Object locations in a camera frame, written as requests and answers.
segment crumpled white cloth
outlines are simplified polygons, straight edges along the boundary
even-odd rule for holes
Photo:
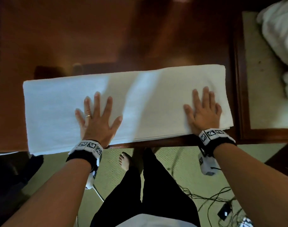
[[[109,124],[123,115],[111,144],[190,134],[183,105],[192,105],[192,90],[208,86],[222,106],[220,128],[233,126],[226,95],[225,67],[198,65],[55,79],[23,84],[29,152],[34,155],[70,151],[80,141],[75,109],[86,96],[101,93],[101,108],[113,97]]]
[[[257,16],[262,34],[276,55],[288,65],[288,0],[263,9]]]

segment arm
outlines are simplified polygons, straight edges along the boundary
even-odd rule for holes
[[[213,92],[203,90],[202,102],[193,91],[195,113],[184,105],[192,132],[219,128],[221,108]],[[237,200],[256,226],[288,226],[288,177],[256,160],[235,145],[224,143],[214,150]]]
[[[288,226],[288,176],[229,143],[219,145],[214,157],[256,226]]]
[[[90,99],[84,101],[84,112],[91,115]],[[76,110],[81,139],[96,140],[107,147],[119,128],[122,117],[109,127],[112,98],[107,99],[103,115],[100,116],[100,94],[95,94],[93,115],[83,118]],[[91,171],[91,164],[84,159],[71,159],[56,172],[2,227],[25,226],[73,226],[84,188]]]

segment finger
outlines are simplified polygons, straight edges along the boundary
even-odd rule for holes
[[[100,115],[100,93],[96,92],[93,101],[93,118],[98,118]]]
[[[192,91],[192,99],[193,99],[193,105],[194,105],[195,110],[196,111],[200,110],[202,108],[202,103],[199,98],[199,93],[197,92],[196,89]]]
[[[209,101],[209,88],[204,87],[202,90],[202,107],[203,108],[210,108],[210,101]]]
[[[209,99],[210,99],[210,109],[211,111],[213,111],[214,113],[216,112],[215,110],[215,95],[213,91],[209,92]]]
[[[107,98],[107,103],[106,103],[102,118],[109,120],[111,110],[112,110],[112,97],[110,96]]]
[[[78,121],[79,126],[83,127],[85,124],[85,120],[84,120],[81,112],[78,109],[75,110],[75,116],[76,116],[76,119]]]
[[[188,104],[185,104],[184,105],[184,111],[185,111],[185,114],[186,114],[186,117],[187,117],[188,124],[190,126],[193,126],[193,124],[195,122],[195,119],[194,119],[192,108]]]
[[[118,118],[115,119],[115,121],[113,122],[111,129],[116,133],[117,130],[119,129],[121,123],[123,121],[123,116],[119,116]]]
[[[90,98],[88,96],[86,96],[84,100],[84,114],[85,114],[85,126],[88,127],[89,121],[91,119]]]
[[[220,115],[222,114],[222,107],[218,103],[216,103],[215,108],[217,110],[217,115],[220,117]]]

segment white shirt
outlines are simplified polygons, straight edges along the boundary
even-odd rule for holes
[[[149,214],[138,214],[123,223],[119,224],[117,227],[197,227],[194,224],[191,224],[186,221],[175,220],[167,217],[157,217]]]

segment leg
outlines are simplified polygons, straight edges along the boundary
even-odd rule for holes
[[[120,164],[126,170],[121,183],[109,194],[101,208],[93,217],[90,226],[115,227],[118,224],[142,213],[141,177],[139,170],[129,166],[131,157],[120,155]]]
[[[150,148],[143,154],[143,213],[190,222],[200,227],[197,208]]]

